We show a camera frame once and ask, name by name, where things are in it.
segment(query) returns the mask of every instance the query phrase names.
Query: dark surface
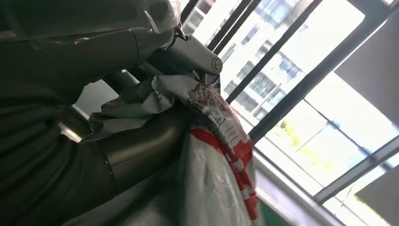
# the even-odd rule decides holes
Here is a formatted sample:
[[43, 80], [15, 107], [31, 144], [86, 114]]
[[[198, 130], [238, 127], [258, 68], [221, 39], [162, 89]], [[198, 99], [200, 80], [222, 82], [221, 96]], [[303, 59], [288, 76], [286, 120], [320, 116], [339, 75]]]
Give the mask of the dark surface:
[[[144, 141], [151, 143], [151, 136], [152, 141], [166, 139], [165, 148], [145, 155], [141, 139], [131, 138], [140, 134], [137, 131], [132, 136], [125, 132], [98, 143], [77, 144], [60, 134], [58, 123], [61, 111], [76, 102], [87, 83], [143, 62], [171, 34], [122, 32], [48, 49], [34, 49], [28, 42], [0, 45], [0, 225], [59, 225], [111, 199], [168, 161], [172, 143], [179, 137], [176, 127], [168, 127], [168, 118], [179, 109], [159, 116], [165, 133], [160, 130]], [[177, 126], [189, 124], [177, 115]], [[110, 144], [117, 139], [116, 152], [136, 152], [109, 165]], [[137, 158], [131, 168], [117, 169], [124, 157]], [[110, 166], [116, 167], [117, 177]], [[136, 169], [134, 177], [123, 174], [132, 169]]]

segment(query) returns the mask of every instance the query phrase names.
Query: window bar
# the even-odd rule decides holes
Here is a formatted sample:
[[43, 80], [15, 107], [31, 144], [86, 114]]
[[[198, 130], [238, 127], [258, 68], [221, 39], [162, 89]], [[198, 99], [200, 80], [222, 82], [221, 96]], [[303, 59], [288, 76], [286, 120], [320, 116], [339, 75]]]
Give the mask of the window bar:
[[[359, 44], [362, 43], [380, 24], [389, 16], [390, 12], [366, 15], [365, 19], [352, 33], [344, 39], [324, 60], [321, 61], [302, 81], [296, 85], [250, 132], [249, 136], [253, 142], [259, 141], [269, 130], [276, 125], [305, 95], [316, 86], [328, 73], [330, 73], [346, 56], [348, 56]], [[228, 103], [231, 103], [237, 95], [245, 88], [245, 85], [239, 84], [228, 97]]]
[[280, 51], [281, 47], [294, 35], [294, 33], [306, 21], [309, 15], [316, 9], [316, 7], [323, 0], [314, 0], [303, 13], [294, 21], [294, 23], [286, 30], [281, 38], [274, 44], [270, 50], [262, 57], [257, 65], [249, 72], [249, 74], [242, 80], [235, 90], [227, 97], [226, 102], [231, 102], [238, 97], [238, 95], [245, 89], [245, 87], [252, 81], [252, 79], [263, 69], [263, 67], [270, 61], [270, 59]]
[[242, 0], [234, 12], [230, 15], [229, 19], [227, 19], [226, 23], [220, 28], [220, 31], [215, 35], [215, 37], [211, 40], [208, 45], [208, 49], [214, 51], [219, 42], [223, 39], [225, 34], [230, 30], [230, 28], [234, 25], [237, 18], [242, 14], [242, 12], [247, 8], [251, 0]]
[[[306, 99], [303, 99], [303, 101], [305, 103], [307, 103], [311, 108], [313, 108], [313, 110], [315, 110], [321, 117], [323, 117], [327, 123], [329, 125], [331, 125], [332, 127], [334, 127], [334, 129], [338, 130], [344, 137], [346, 137], [348, 140], [350, 140], [356, 147], [358, 147], [358, 149], [367, 156], [367, 158], [369, 156], [372, 156], [372, 152], [366, 150], [364, 147], [360, 146], [356, 141], [354, 141], [352, 138], [350, 138], [344, 131], [342, 131], [339, 126], [337, 126], [336, 123], [334, 123], [333, 121], [331, 121], [329, 118], [327, 118], [323, 113], [321, 113], [320, 111], [318, 111], [313, 105], [311, 105]], [[385, 170], [391, 170], [392, 167], [386, 163], [383, 163], [382, 166]]]
[[231, 40], [233, 35], [237, 33], [238, 29], [242, 26], [242, 24], [248, 19], [249, 15], [255, 10], [255, 8], [259, 5], [261, 0], [253, 0], [248, 8], [242, 13], [242, 15], [238, 18], [236, 23], [233, 25], [233, 27], [227, 32], [227, 34], [222, 38], [222, 40], [218, 43], [218, 45], [215, 47], [213, 52], [215, 54], [219, 54], [222, 49], [227, 45], [227, 43]]
[[182, 22], [182, 24], [185, 23], [185, 21], [187, 20], [188, 16], [190, 15], [190, 13], [192, 12], [192, 10], [194, 9], [195, 5], [199, 2], [200, 0], [190, 0], [186, 7], [184, 7], [182, 13], [180, 14], [180, 21]]
[[314, 195], [314, 199], [318, 204], [323, 204], [325, 201], [337, 195], [341, 190], [350, 186], [353, 182], [355, 182], [363, 175], [368, 173], [370, 170], [385, 162], [398, 152], [399, 136], [378, 149], [371, 156], [361, 161], [352, 169], [348, 170], [337, 180], [333, 181], [331, 184], [323, 188], [320, 192]]

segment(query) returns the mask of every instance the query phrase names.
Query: window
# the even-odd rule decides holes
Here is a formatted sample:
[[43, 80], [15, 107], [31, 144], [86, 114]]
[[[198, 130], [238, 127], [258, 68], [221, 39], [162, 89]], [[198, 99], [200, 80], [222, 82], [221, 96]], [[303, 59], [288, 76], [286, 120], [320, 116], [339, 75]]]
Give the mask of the window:
[[296, 66], [292, 66], [291, 69], [287, 72], [287, 82], [291, 81], [291, 79], [295, 78], [296, 74], [299, 72], [299, 69]]
[[258, 120], [261, 120], [265, 115], [267, 114], [267, 111], [264, 110], [263, 108], [259, 108], [255, 113], [254, 117]]
[[233, 81], [231, 81], [231, 82], [226, 86], [226, 88], [224, 88], [224, 91], [225, 91], [228, 95], [230, 95], [236, 87], [237, 87], [237, 85], [236, 85]]
[[183, 31], [187, 34], [194, 33], [195, 29], [199, 26], [199, 24], [204, 19], [204, 16], [199, 12], [197, 7], [189, 15], [187, 22], [183, 25]]
[[197, 7], [205, 14], [209, 12], [209, 10], [212, 8], [213, 3], [215, 0], [201, 0], [197, 3]]
[[258, 106], [258, 102], [246, 93], [240, 93], [235, 100], [248, 112], [253, 111]]
[[247, 62], [245, 66], [239, 71], [237, 74], [237, 78], [244, 79], [247, 74], [255, 67], [255, 65], [251, 62]]
[[285, 96], [286, 94], [279, 90], [275, 93], [272, 94], [272, 96], [267, 100], [267, 102], [269, 102], [269, 104], [271, 104], [273, 107], [276, 106], [280, 100]]
[[229, 49], [223, 54], [222, 58], [220, 58], [220, 59], [222, 60], [223, 63], [226, 62], [226, 61], [229, 59], [229, 57], [233, 54], [235, 48], [236, 48], [236, 44], [233, 43], [233, 44], [229, 47]]
[[278, 74], [282, 74], [286, 77], [286, 82], [291, 81], [299, 72], [302, 72], [294, 63], [291, 62], [286, 56], [279, 53], [282, 60], [278, 67], [274, 68], [274, 70], [278, 70]]
[[270, 48], [272, 46], [272, 43], [270, 41], [266, 41], [263, 43], [263, 45], [258, 49], [258, 51], [255, 53], [255, 56], [259, 59], [264, 57], [264, 55], [269, 52]]
[[253, 27], [249, 31], [249, 33], [245, 36], [245, 38], [242, 40], [241, 44], [242, 45], [247, 44], [251, 40], [251, 38], [256, 34], [256, 32], [258, 32], [258, 30], [259, 30], [259, 27], [257, 25], [255, 27]]
[[273, 27], [278, 27], [289, 14], [291, 8], [292, 6], [284, 0], [263, 0], [256, 7], [255, 12]]
[[[224, 91], [230, 95], [236, 87], [237, 85], [231, 81], [224, 88]], [[235, 100], [248, 112], [253, 111], [258, 106], [258, 103], [246, 93], [241, 93]]]
[[253, 89], [257, 94], [259, 94], [262, 98], [266, 98], [266, 96], [276, 87], [266, 75], [263, 73], [259, 73], [254, 80], [250, 83], [249, 87]]

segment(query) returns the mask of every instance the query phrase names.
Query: red stripe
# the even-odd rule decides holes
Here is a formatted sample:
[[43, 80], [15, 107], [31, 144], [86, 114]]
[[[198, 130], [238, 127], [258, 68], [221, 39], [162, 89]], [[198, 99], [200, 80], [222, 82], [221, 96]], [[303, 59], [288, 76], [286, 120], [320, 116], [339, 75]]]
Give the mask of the red stripe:
[[223, 154], [222, 149], [220, 148], [219, 142], [213, 134], [211, 134], [203, 129], [191, 129], [190, 134], [193, 135], [198, 140], [201, 140], [201, 141], [211, 145], [211, 147], [216, 149], [220, 154]]

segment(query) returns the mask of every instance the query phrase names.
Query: bolt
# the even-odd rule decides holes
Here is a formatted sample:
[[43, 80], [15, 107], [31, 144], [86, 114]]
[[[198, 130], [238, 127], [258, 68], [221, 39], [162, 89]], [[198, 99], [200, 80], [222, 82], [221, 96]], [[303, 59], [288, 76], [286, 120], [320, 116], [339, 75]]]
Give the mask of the bolt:
[[222, 72], [222, 68], [223, 62], [218, 57], [215, 57], [212, 62], [212, 69], [215, 71], [215, 73], [220, 73]]

